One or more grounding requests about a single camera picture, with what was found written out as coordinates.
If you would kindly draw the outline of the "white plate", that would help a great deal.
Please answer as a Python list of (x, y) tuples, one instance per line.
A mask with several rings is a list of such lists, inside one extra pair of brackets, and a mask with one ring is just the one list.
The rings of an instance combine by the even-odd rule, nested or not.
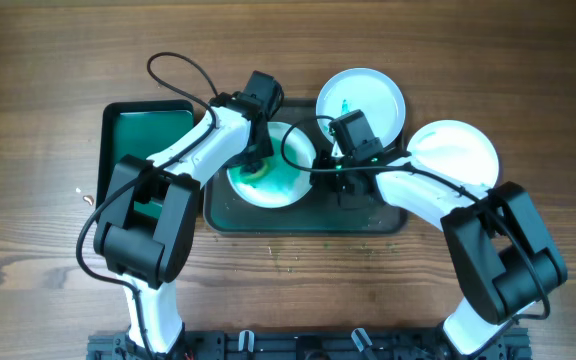
[[(282, 122), (268, 124), (274, 154), (264, 158), (264, 167), (255, 174), (246, 174), (243, 166), (227, 170), (228, 181), (244, 201), (261, 208), (289, 206), (311, 189), (310, 175), (288, 165), (281, 156), (281, 141), (290, 125)], [(312, 166), (316, 150), (308, 136), (298, 128), (293, 129), (284, 144), (287, 158), (301, 166)]]
[(419, 129), (407, 150), (423, 165), (453, 179), (493, 187), (500, 162), (489, 138), (474, 126), (457, 120), (438, 120)]
[(399, 87), (387, 75), (369, 68), (344, 70), (327, 81), (315, 113), (336, 119), (354, 110), (366, 116), (373, 133), (388, 147), (402, 133), (406, 105)]

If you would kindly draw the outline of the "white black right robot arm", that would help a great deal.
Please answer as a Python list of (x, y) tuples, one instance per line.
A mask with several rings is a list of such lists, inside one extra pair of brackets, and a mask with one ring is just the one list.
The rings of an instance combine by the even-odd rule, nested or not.
[(381, 199), (444, 235), (463, 298), (438, 329), (438, 355), (475, 359), (523, 320), (550, 317), (550, 293), (568, 278), (565, 261), (519, 184), (471, 184), (412, 153), (315, 165), (321, 176), (371, 177)]

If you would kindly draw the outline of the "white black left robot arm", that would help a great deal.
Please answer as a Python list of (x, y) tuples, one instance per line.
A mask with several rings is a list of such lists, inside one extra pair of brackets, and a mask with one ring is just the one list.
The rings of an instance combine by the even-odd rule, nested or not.
[(222, 93), (179, 140), (115, 165), (90, 222), (94, 251), (111, 273), (107, 282), (126, 293), (129, 354), (178, 356), (185, 324), (174, 282), (190, 254), (201, 189), (229, 162), (248, 165), (272, 155), (267, 124), (282, 101), (278, 90)]

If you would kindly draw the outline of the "green yellow sponge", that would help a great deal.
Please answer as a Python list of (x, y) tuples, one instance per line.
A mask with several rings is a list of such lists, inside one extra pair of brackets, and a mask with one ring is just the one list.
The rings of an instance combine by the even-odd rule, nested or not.
[(239, 169), (239, 179), (242, 183), (250, 184), (261, 180), (272, 168), (268, 158), (242, 165)]

